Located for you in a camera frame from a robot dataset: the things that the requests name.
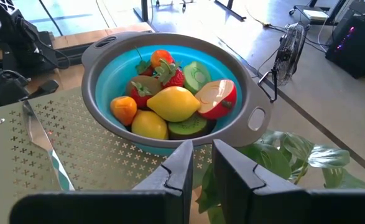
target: fan stand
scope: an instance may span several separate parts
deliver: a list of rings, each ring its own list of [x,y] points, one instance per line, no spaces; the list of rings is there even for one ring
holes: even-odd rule
[[[274,80],[273,82],[274,82],[275,96],[273,98],[270,96],[270,94],[268,94],[268,92],[266,92],[266,90],[264,89],[264,87],[262,87],[262,85],[261,85],[262,81],[264,81],[269,74],[272,74],[272,78]],[[262,76],[261,79],[258,81],[258,86],[268,96],[268,98],[269,98],[269,100],[270,100],[271,103],[273,103],[274,101],[276,101],[276,99],[277,99],[277,70],[275,68],[273,68],[269,72],[265,73],[265,75]]]

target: striped handle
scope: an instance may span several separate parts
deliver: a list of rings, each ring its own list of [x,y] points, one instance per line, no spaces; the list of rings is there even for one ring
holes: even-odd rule
[[[57,179],[62,190],[75,190],[72,182],[69,179],[68,174],[66,173],[65,168],[63,168],[62,163],[60,162],[57,153],[55,150],[51,150],[49,152],[49,156],[51,158],[52,166],[57,175]]]

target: colander handle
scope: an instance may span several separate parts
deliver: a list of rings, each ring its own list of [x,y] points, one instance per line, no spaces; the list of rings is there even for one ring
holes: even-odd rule
[[[251,88],[247,106],[242,108],[245,113],[239,116],[236,122],[228,129],[228,132],[222,133],[219,138],[230,146],[243,147],[252,144],[263,135],[268,127],[272,104],[264,92],[258,86],[255,87]],[[264,113],[264,118],[259,127],[252,129],[249,122],[257,110]]]
[[[95,64],[96,59],[100,55],[107,52],[112,46],[119,44],[122,41],[130,39],[132,37],[137,37],[140,35],[146,35],[147,32],[121,32],[118,34],[112,34],[99,41],[91,44],[81,56],[81,63],[83,64],[85,70],[91,69],[93,64]]]

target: gray floor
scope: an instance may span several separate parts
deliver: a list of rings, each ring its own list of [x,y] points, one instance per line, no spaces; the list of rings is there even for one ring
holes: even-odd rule
[[[37,1],[15,2],[28,19],[47,18]],[[107,26],[95,0],[84,1],[79,10],[73,7],[73,2],[75,1],[63,0],[58,4],[56,0],[44,1],[53,17],[85,14],[73,19],[57,20],[64,34],[103,29]],[[110,0],[98,2],[110,27],[125,26],[139,21],[132,10],[132,7],[139,6],[139,1],[129,1],[128,4],[118,4],[118,1]],[[161,4],[168,2],[170,1],[160,1]],[[288,11],[294,4],[305,5],[308,0],[235,0],[235,9],[247,16],[244,2],[247,2],[254,17],[283,27],[300,20],[299,13],[289,16]],[[173,6],[154,9],[152,25],[155,29],[160,32],[195,35],[214,44],[219,44],[220,38],[254,68],[259,68],[279,46],[279,38],[282,35],[280,32],[265,30],[250,17],[245,22],[240,22],[213,1],[198,0],[197,3],[188,4],[184,13],[182,5],[178,3],[179,1],[175,1]],[[318,5],[321,6],[333,7],[335,3],[336,0],[318,1]],[[49,21],[35,22],[35,25],[39,29],[53,30],[54,34],[57,33]],[[316,40],[320,28],[321,26],[312,26],[308,38]],[[325,27],[320,36],[321,42],[324,43],[330,35],[331,27]],[[324,56],[324,53],[305,45],[296,74],[290,83],[280,89],[365,160],[365,79],[355,80],[327,61]],[[268,71],[273,62],[274,58],[265,63],[260,72]],[[279,99],[274,105],[270,128],[295,132],[318,144],[335,145],[283,99]],[[365,170],[354,160],[351,160],[348,170],[365,180]],[[323,183],[321,179],[317,180],[321,178],[318,172],[312,172],[306,178],[303,182],[306,187],[319,188]]]

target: toy fruit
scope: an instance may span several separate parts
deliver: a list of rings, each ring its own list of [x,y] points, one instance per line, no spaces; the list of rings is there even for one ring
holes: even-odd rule
[[[131,96],[131,91],[135,89],[135,86],[131,82],[140,83],[142,86],[147,87],[153,95],[156,95],[156,93],[163,89],[158,79],[154,77],[148,77],[146,75],[138,75],[128,81],[127,96]]]
[[[142,58],[141,53],[139,53],[138,49],[135,48],[139,54],[139,57],[141,58],[141,61],[139,62],[138,65],[135,66],[135,69],[137,70],[138,75],[147,75],[147,76],[152,76],[153,75],[153,67],[151,66],[151,62],[150,60],[148,60],[147,62],[144,61],[144,59]]]
[[[120,96],[110,102],[110,110],[123,125],[129,126],[137,113],[137,103],[129,96]]]
[[[143,86],[140,83],[131,82],[132,85],[135,87],[131,91],[131,97],[137,103],[137,107],[140,109],[146,108],[146,102],[149,100],[153,94],[149,91],[146,86]]]
[[[181,122],[169,122],[169,136],[172,140],[185,140],[198,138],[210,133],[211,121],[194,113],[190,118]]]
[[[192,62],[185,66],[183,74],[185,76],[183,86],[193,94],[196,94],[206,83],[211,81],[207,68],[199,62]]]
[[[217,80],[207,83],[195,95],[200,101],[198,112],[207,119],[227,115],[236,103],[236,87],[232,80]]]
[[[153,111],[138,110],[131,125],[131,132],[154,139],[169,138],[166,122]]]
[[[199,109],[200,102],[186,88],[171,86],[150,98],[147,106],[166,121],[181,122]]]
[[[156,67],[155,70],[157,72],[157,76],[159,81],[162,84],[163,88],[167,88],[170,86],[180,86],[183,87],[183,83],[185,81],[185,76],[181,68],[180,64],[177,63],[168,63],[163,59],[160,59],[161,66]]]
[[[172,58],[171,54],[166,50],[155,50],[153,52],[150,62],[152,63],[152,67],[156,68],[160,66],[160,59],[165,60],[168,63],[173,63],[174,59]]]

